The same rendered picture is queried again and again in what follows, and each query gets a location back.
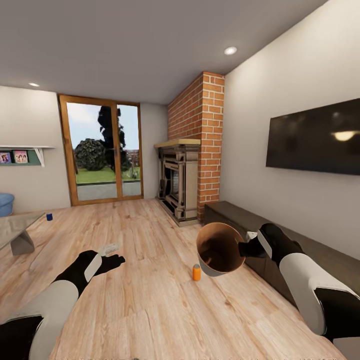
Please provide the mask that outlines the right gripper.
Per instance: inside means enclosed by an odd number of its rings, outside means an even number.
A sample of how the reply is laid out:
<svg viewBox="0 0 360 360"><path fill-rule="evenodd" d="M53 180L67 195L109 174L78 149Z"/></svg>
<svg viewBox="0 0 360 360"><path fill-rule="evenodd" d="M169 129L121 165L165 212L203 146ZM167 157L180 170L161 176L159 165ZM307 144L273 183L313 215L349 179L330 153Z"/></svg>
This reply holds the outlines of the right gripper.
<svg viewBox="0 0 360 360"><path fill-rule="evenodd" d="M263 259L267 257L266 252L260 252L254 247L253 240L251 240L248 243L239 242L238 248L239 248L239 255L241 257L254 257L254 258L263 258Z"/></svg>

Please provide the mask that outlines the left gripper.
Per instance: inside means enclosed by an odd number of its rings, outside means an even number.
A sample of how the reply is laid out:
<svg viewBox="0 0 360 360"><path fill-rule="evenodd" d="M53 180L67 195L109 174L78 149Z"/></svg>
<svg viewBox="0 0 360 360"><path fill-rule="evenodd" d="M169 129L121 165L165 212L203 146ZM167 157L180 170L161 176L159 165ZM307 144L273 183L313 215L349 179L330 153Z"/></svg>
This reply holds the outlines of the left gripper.
<svg viewBox="0 0 360 360"><path fill-rule="evenodd" d="M97 272L94 276L98 276L100 274L104 274L104 273L107 273L113 269L116 269L118 267L120 267L120 264L125 262L125 259L123 258L123 256L119 256L118 254L114 254L110 257L105 257L105 260L106 260L106 265L105 265L105 268L103 271L101 272Z"/></svg>

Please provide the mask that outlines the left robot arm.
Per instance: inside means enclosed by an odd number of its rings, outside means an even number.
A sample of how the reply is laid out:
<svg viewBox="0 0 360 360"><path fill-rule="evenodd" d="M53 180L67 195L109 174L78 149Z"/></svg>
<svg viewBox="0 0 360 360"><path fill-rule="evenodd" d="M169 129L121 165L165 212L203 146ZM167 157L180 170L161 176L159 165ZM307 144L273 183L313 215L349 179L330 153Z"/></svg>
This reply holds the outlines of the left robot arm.
<svg viewBox="0 0 360 360"><path fill-rule="evenodd" d="M48 360L79 297L94 276L125 262L119 242L84 251L38 296L0 323L0 360Z"/></svg>

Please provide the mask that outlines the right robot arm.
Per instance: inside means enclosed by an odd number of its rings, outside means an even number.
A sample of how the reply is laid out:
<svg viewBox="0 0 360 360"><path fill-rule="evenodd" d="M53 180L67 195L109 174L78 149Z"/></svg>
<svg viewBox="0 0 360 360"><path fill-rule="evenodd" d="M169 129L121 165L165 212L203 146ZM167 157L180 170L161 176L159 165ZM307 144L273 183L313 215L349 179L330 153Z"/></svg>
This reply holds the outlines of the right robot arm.
<svg viewBox="0 0 360 360"><path fill-rule="evenodd" d="M239 242L241 257L276 262L302 318L311 332L332 342L346 360L360 360L360 297L334 278L275 223L248 231Z"/></svg>

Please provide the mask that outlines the trash can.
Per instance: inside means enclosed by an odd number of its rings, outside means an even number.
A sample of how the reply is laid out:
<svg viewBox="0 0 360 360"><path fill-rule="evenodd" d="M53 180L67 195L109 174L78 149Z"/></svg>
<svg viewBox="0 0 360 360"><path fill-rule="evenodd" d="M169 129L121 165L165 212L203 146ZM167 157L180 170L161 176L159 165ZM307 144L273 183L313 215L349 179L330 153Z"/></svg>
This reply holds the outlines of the trash can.
<svg viewBox="0 0 360 360"><path fill-rule="evenodd" d="M231 226L213 222L205 225L197 234L196 249L200 268L209 277L217 277L238 270L246 256L240 256L238 242L241 235Z"/></svg>

